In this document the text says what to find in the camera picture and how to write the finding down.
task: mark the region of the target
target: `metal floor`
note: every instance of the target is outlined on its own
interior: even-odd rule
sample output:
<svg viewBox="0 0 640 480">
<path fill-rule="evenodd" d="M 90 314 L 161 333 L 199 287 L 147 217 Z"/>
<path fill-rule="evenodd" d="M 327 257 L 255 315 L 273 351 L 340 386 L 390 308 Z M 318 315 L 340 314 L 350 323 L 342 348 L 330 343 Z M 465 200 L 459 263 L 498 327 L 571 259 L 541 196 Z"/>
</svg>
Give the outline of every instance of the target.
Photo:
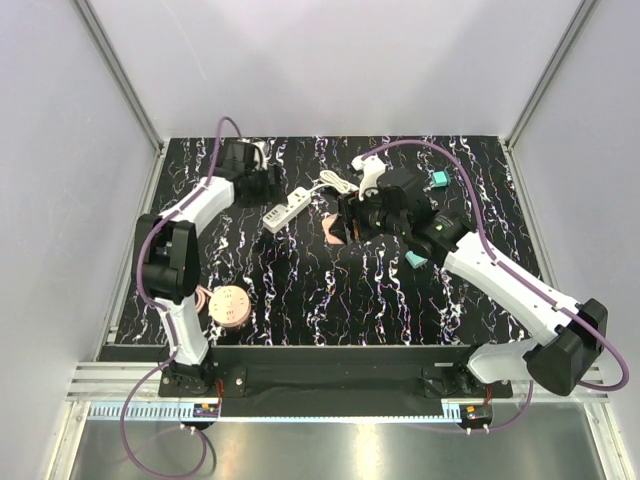
<svg viewBox="0 0 640 480">
<path fill-rule="evenodd" d="M 495 424 L 515 413 L 497 405 Z M 190 470 L 200 442 L 173 424 L 129 422 L 129 443 L 147 466 L 164 474 Z M 193 478 L 248 479 L 564 479 L 605 478 L 586 415 L 578 404 L 534 404 L 504 432 L 467 437 L 398 424 L 219 423 L 206 433 L 207 457 Z M 457 427 L 438 426 L 455 431 Z M 125 458 L 115 421 L 87 422 L 71 478 L 150 478 Z"/>
</svg>

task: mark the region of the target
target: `marble pattern tabletop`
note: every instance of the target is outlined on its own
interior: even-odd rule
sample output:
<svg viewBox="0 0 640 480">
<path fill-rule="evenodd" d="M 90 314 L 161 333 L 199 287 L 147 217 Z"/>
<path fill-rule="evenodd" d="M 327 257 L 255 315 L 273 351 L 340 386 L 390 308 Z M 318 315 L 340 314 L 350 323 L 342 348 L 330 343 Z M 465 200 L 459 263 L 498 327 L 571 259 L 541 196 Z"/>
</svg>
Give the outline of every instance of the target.
<svg viewBox="0 0 640 480">
<path fill-rule="evenodd" d="M 399 138 L 421 138 L 453 152 L 476 185 L 487 233 L 505 254 L 534 275 L 539 268 L 509 167 L 496 137 L 278 137 L 265 139 L 268 157 L 285 170 L 286 192 L 310 187 L 320 170 L 352 183 L 347 168 L 358 154 Z M 206 175 L 213 140 L 172 139 L 152 212 L 164 210 Z M 430 190 L 439 207 L 470 216 L 461 177 L 439 154 L 405 146 L 381 154 L 388 168 L 447 170 L 452 183 Z M 221 345 L 421 345 L 507 342 L 527 332 L 473 285 L 427 264 L 417 270 L 406 247 L 380 236 L 368 243 L 329 245 L 321 221 L 337 211 L 335 197 L 314 195 L 311 205 L 275 236 L 262 228 L 270 207 L 225 210 L 199 238 L 201 284 L 238 285 L 253 306 L 248 323 L 225 331 L 201 314 L 205 335 Z M 155 311 L 148 311 L 130 285 L 116 344 L 166 342 Z"/>
</svg>

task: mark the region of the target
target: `power plug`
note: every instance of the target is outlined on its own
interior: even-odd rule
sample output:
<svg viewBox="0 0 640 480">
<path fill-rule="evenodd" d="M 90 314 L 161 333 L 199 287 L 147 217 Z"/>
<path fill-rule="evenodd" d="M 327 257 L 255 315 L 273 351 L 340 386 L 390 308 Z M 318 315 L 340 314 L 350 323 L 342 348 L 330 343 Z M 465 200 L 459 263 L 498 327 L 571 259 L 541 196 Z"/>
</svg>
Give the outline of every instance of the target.
<svg viewBox="0 0 640 480">
<path fill-rule="evenodd" d="M 287 201 L 287 205 L 276 205 L 262 218 L 262 223 L 271 233 L 279 231 L 304 210 L 311 203 L 311 193 L 298 187 L 287 196 Z"/>
</svg>

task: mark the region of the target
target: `pink object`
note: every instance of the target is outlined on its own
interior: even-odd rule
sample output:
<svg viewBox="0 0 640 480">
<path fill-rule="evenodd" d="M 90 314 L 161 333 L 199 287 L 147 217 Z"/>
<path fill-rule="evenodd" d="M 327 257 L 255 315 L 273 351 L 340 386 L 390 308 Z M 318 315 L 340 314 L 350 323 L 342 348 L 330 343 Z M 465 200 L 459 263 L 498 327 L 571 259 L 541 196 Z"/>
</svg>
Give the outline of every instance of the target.
<svg viewBox="0 0 640 480">
<path fill-rule="evenodd" d="M 235 285 L 220 287 L 210 295 L 209 315 L 221 327 L 242 326 L 251 314 L 249 296 Z"/>
<path fill-rule="evenodd" d="M 329 229 L 331 228 L 331 225 L 333 225 L 333 222 L 336 221 L 336 218 L 338 218 L 337 214 L 329 215 L 327 218 L 322 220 L 322 229 L 324 230 L 324 235 L 327 237 L 327 242 L 329 242 L 329 245 L 344 245 L 344 242 L 342 240 L 329 233 Z"/>
</svg>

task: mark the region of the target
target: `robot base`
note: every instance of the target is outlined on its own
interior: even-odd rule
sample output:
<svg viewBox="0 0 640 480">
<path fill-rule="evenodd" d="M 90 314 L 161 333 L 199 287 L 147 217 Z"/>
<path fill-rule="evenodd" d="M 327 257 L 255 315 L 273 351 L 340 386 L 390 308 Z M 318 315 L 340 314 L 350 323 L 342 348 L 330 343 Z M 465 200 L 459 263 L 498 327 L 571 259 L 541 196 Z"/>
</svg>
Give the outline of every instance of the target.
<svg viewBox="0 0 640 480">
<path fill-rule="evenodd" d="M 424 395 L 426 398 L 485 398 L 488 385 L 483 385 L 459 366 L 429 366 L 422 369 Z M 491 384 L 493 398 L 511 398 L 511 384 Z"/>
<path fill-rule="evenodd" d="M 214 362 L 212 350 L 200 365 L 172 362 L 162 372 L 160 397 L 217 397 L 219 386 L 225 398 L 244 396 L 247 369 L 243 365 L 220 366 Z"/>
</svg>

